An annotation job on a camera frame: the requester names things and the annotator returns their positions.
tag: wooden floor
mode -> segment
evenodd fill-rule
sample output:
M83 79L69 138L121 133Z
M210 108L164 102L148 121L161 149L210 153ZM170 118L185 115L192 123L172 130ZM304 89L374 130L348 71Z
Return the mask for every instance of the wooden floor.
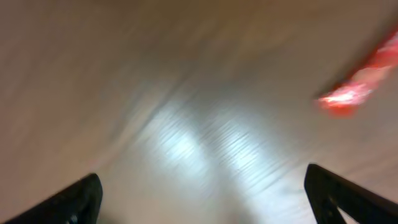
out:
M0 1L0 220L89 172L99 223L314 223L317 162L398 201L398 77L314 94L394 0Z

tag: red blurry object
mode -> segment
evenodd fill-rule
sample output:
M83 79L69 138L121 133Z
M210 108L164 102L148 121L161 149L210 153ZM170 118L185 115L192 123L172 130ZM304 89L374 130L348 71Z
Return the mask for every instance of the red blurry object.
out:
M333 91L321 96L318 102L323 109L335 115L351 115L397 65L398 31L395 31L354 74Z

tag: red object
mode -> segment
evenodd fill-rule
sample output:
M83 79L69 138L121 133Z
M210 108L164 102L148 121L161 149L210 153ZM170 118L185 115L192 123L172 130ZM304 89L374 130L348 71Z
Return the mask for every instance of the red object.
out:
M345 83L318 99L335 115L351 115L398 65L398 31L382 44Z

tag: black plastic part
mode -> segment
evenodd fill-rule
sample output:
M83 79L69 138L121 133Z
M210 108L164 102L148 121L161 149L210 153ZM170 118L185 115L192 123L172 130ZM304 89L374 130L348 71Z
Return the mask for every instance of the black plastic part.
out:
M318 223L346 223L338 208L358 223L398 223L398 205L316 164L304 188Z
M6 224L95 224L102 194L100 178L90 174Z

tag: floor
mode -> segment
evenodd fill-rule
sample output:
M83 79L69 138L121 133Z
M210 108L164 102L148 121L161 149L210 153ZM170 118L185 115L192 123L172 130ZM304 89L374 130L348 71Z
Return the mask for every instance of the floor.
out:
M394 0L0 2L0 220L89 172L99 223L315 223L317 162L398 201L398 77L313 103Z

